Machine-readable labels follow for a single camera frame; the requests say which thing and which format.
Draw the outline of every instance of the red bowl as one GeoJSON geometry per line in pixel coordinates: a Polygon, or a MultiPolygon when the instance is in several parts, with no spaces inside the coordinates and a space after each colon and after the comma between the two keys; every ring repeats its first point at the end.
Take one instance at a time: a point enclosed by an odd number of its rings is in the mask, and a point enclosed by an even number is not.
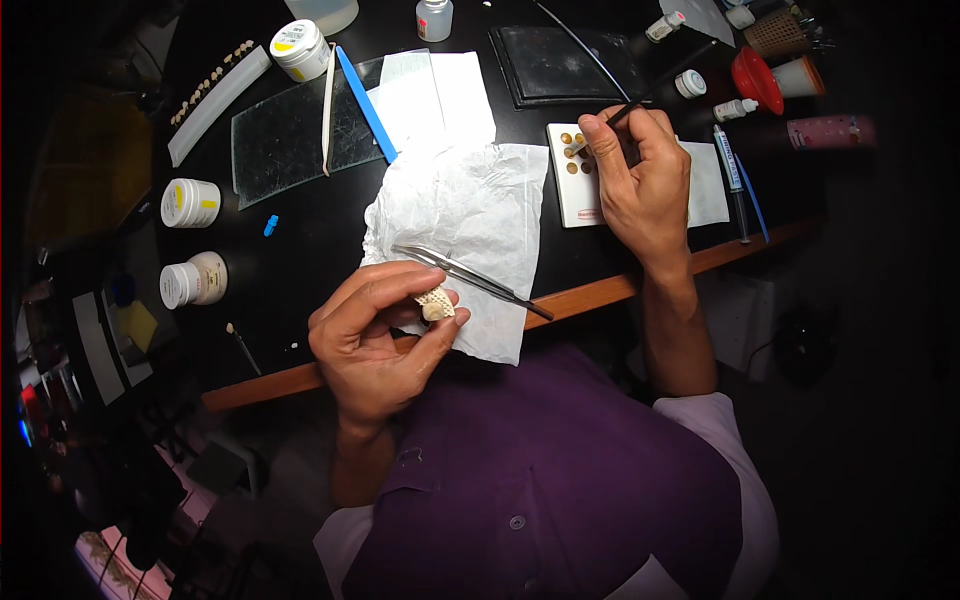
{"type": "Polygon", "coordinates": [[[753,98],[760,108],[774,114],[783,114],[783,95],[770,67],[750,46],[740,49],[740,54],[730,66],[733,82],[744,98],[753,98]]]}

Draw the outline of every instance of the fingernail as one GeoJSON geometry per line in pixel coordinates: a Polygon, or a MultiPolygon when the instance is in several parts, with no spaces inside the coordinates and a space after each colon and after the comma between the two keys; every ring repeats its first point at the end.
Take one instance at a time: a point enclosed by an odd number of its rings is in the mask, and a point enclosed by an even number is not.
{"type": "Polygon", "coordinates": [[[580,131],[583,133],[593,133],[600,129],[600,119],[596,118],[592,114],[585,114],[580,117],[578,122],[580,125],[580,131]]]}

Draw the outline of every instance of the purple polo shirt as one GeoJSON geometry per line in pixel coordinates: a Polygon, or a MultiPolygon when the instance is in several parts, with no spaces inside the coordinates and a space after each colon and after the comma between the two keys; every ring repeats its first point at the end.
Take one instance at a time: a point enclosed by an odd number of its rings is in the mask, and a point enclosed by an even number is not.
{"type": "Polygon", "coordinates": [[[402,424],[345,598],[602,598],[650,555],[690,598],[723,595],[735,472],[575,349],[438,372],[402,424]]]}

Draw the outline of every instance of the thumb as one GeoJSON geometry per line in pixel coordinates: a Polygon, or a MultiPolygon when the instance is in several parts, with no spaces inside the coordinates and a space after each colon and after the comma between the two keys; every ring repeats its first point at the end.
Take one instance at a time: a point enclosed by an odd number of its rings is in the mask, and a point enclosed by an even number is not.
{"type": "Polygon", "coordinates": [[[460,328],[470,318],[470,311],[466,308],[457,308],[455,312],[455,317],[447,317],[432,324],[401,361],[417,378],[422,377],[424,383],[437,368],[440,359],[450,352],[460,328]]]}
{"type": "Polygon", "coordinates": [[[630,173],[616,132],[592,114],[581,116],[577,125],[580,126],[580,131],[583,132],[587,144],[597,158],[597,169],[601,179],[613,184],[626,180],[630,173]]]}

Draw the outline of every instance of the white ceramic palette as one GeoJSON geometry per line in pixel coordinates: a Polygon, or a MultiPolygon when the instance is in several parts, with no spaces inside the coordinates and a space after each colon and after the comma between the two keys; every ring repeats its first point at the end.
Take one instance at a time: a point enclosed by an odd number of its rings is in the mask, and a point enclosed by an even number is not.
{"type": "Polygon", "coordinates": [[[572,150],[583,139],[580,128],[576,123],[550,123],[546,126],[546,137],[557,178],[560,216],[564,227],[579,228],[606,223],[600,210],[600,179],[596,159],[588,155],[586,149],[570,157],[564,154],[564,150],[572,150]]]}

